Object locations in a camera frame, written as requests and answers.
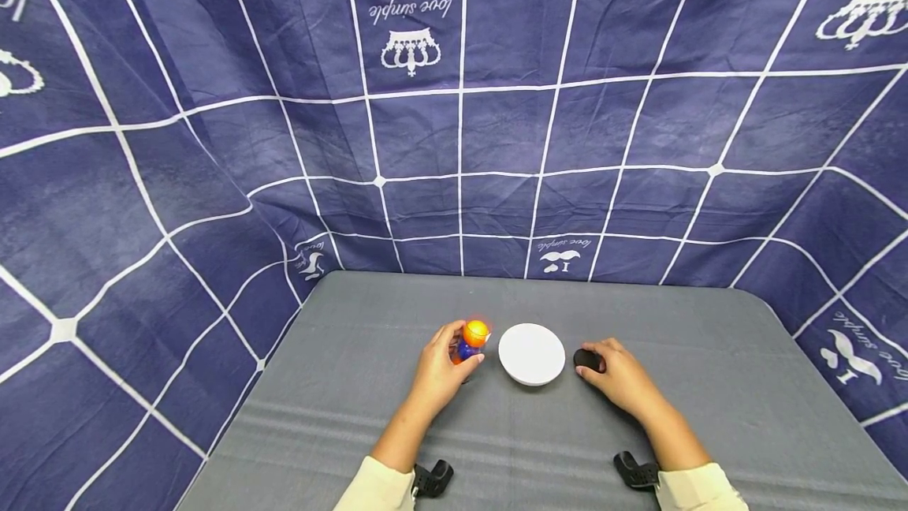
white sleeve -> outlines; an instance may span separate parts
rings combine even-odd
[[[366,456],[334,511],[413,511],[414,479],[414,472],[401,474]]]
[[[659,472],[656,497],[662,511],[746,511],[747,504],[718,464]]]

blue backdrop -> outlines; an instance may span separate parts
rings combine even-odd
[[[752,292],[908,473],[906,9],[0,0],[0,509],[172,509],[336,268]]]

white round box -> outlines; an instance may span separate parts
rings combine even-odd
[[[565,348],[548,327],[518,324],[498,340],[498,358],[512,379],[527,386],[542,386],[561,374]]]

black strap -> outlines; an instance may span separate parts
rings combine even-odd
[[[444,460],[438,460],[431,472],[419,464],[413,470],[416,472],[416,479],[413,480],[415,498],[437,498],[445,492],[454,476],[454,468]]]
[[[616,453],[615,468],[628,487],[650,489],[659,485],[659,467],[656,464],[640,465],[630,452]]]

small toy bottle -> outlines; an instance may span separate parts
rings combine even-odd
[[[468,358],[482,353],[482,349],[492,335],[491,328],[482,320],[473,319],[467,322],[452,352],[454,365],[463,363]]]

